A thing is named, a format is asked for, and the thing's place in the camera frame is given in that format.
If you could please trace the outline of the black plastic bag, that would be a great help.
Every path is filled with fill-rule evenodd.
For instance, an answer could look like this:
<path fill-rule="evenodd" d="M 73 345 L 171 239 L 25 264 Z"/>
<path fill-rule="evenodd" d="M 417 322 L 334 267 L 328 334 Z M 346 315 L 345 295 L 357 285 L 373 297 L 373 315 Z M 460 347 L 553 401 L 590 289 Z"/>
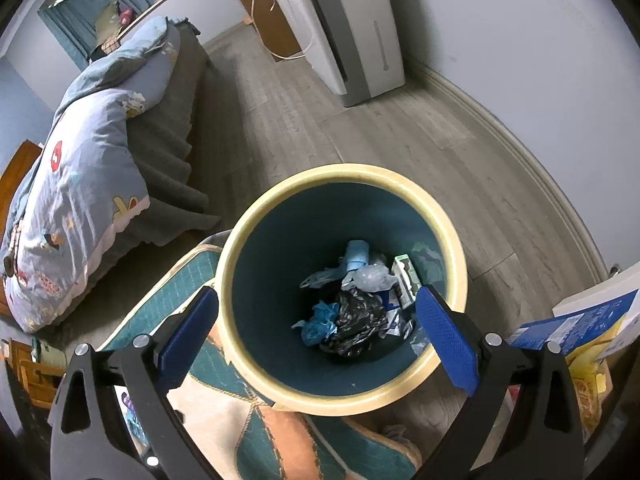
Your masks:
<path fill-rule="evenodd" d="M 320 344 L 320 349 L 334 361 L 356 362 L 372 348 L 386 322 L 382 299 L 360 289 L 338 294 L 335 333 Z"/>

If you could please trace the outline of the blue face mask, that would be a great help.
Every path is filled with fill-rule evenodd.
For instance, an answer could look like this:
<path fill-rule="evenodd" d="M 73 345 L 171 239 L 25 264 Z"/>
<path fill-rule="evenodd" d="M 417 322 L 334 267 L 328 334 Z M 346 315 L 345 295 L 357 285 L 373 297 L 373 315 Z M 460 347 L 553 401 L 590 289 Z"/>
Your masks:
<path fill-rule="evenodd" d="M 337 302 L 326 304 L 318 302 L 312 308 L 312 317 L 308 320 L 300 320 L 291 326 L 292 330 L 300 330 L 303 344 L 313 347 L 321 344 L 337 332 L 336 319 L 340 305 Z"/>

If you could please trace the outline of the white green small carton box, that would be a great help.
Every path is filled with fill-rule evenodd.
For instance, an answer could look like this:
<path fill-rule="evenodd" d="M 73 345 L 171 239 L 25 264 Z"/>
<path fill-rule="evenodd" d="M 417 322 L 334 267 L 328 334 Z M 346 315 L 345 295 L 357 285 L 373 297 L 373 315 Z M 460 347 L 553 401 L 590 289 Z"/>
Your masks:
<path fill-rule="evenodd" d="M 400 306 L 408 309 L 416 302 L 416 294 L 422 287 L 420 278 L 408 255 L 398 255 L 394 258 L 392 273 L 397 278 L 397 296 Z"/>

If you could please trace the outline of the clear plastic wrap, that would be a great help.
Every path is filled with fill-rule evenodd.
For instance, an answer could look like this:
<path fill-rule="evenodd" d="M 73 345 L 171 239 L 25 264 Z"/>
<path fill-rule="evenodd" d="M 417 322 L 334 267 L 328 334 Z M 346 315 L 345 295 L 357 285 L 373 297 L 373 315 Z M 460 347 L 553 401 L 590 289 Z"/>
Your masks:
<path fill-rule="evenodd" d="M 363 266 L 357 271 L 349 272 L 343 278 L 341 289 L 359 289 L 362 292 L 385 292 L 397 284 L 396 276 L 382 263 Z"/>

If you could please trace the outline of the yellow and teal trash bin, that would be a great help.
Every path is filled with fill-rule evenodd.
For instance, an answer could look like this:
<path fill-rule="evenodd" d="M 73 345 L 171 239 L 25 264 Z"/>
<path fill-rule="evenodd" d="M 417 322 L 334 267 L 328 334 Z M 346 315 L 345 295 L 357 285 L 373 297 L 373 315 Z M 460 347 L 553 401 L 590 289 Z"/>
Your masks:
<path fill-rule="evenodd" d="M 377 166 L 301 172 L 260 196 L 224 244 L 224 356 L 278 411 L 384 408 L 438 367 L 416 314 L 425 286 L 464 310 L 462 244 L 431 194 Z"/>

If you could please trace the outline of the blue white wrapper in bin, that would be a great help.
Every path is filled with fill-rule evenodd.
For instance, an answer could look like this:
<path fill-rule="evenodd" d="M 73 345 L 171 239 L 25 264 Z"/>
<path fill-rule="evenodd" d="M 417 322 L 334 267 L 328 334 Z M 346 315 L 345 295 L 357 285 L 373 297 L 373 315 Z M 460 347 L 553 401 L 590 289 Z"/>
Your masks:
<path fill-rule="evenodd" d="M 421 327 L 414 307 L 403 308 L 393 289 L 379 292 L 385 311 L 385 321 L 378 330 L 375 349 L 381 355 L 389 354 L 406 344 L 416 356 L 430 342 Z"/>

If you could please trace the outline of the teal and orange patterned mat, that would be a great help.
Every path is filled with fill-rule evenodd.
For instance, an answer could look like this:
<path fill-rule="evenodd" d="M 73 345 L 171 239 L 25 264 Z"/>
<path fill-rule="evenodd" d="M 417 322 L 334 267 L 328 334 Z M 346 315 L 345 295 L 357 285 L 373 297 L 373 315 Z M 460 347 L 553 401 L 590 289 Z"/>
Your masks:
<path fill-rule="evenodd" d="M 117 349 L 152 334 L 205 286 L 213 286 L 226 233 L 182 257 L 106 338 Z M 349 417 L 279 411 L 227 362 L 211 330 L 170 405 L 206 460 L 225 479 L 410 479 L 422 464 L 401 431 L 378 434 Z"/>

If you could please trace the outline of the blue white milk carton box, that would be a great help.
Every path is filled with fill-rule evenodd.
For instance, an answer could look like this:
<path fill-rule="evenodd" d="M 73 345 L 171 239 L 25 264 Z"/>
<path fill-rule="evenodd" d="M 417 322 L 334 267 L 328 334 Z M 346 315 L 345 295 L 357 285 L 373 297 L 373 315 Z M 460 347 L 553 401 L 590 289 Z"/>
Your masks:
<path fill-rule="evenodd" d="M 613 390 L 608 358 L 639 338 L 639 267 L 565 298 L 552 313 L 521 325 L 508 344 L 540 350 L 552 342 L 560 348 L 576 392 L 582 437 L 589 439 Z"/>

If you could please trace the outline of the small wooden chair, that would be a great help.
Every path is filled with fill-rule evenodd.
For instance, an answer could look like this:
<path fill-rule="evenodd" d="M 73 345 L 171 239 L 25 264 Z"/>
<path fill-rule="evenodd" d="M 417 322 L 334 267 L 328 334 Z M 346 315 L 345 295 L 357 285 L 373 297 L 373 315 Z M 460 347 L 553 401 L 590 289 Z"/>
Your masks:
<path fill-rule="evenodd" d="M 36 408 L 49 411 L 65 374 L 62 368 L 34 362 L 30 348 L 14 339 L 2 341 L 4 358 Z"/>

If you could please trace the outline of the dark grey bed skirt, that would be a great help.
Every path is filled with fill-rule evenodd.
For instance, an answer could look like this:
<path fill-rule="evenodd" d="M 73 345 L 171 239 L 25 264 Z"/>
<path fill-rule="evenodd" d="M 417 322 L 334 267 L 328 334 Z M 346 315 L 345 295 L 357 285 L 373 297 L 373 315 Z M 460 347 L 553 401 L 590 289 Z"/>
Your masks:
<path fill-rule="evenodd" d="M 180 51 L 163 99 L 127 122 L 128 148 L 150 192 L 150 206 L 135 216 L 88 278 L 88 289 L 141 244 L 158 247 L 188 231 L 213 229 L 209 198 L 191 185 L 196 128 L 205 110 L 213 67 L 190 23 L 177 26 Z"/>

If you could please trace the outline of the wooden headboard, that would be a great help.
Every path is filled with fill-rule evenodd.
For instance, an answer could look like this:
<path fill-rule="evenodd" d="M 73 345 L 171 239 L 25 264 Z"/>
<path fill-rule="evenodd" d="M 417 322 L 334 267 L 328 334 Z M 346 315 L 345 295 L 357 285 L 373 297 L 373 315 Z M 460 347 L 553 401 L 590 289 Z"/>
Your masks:
<path fill-rule="evenodd" d="M 20 229 L 17 226 L 11 229 L 6 226 L 11 202 L 16 190 L 26 174 L 28 174 L 29 169 L 32 168 L 41 151 L 42 148 L 39 145 L 29 140 L 24 141 L 13 155 L 1 177 L 1 235 L 10 234 L 9 255 L 11 259 L 14 258 L 15 247 L 20 235 Z"/>

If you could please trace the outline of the brown wooden cabinet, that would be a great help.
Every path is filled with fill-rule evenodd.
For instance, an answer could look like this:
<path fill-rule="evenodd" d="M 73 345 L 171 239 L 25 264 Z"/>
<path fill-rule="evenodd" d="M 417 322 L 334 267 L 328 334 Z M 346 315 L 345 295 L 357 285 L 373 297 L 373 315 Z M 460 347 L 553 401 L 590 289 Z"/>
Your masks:
<path fill-rule="evenodd" d="M 277 0 L 239 0 L 262 45 L 277 61 L 297 58 L 303 51 Z"/>

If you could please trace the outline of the white air purifier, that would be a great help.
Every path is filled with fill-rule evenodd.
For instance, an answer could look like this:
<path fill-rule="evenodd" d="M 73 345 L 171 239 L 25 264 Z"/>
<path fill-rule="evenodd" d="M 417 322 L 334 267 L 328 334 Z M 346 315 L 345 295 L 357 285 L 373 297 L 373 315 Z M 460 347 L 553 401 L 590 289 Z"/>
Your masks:
<path fill-rule="evenodd" d="M 346 107 L 406 83 L 390 0 L 276 0 L 305 60 Z"/>

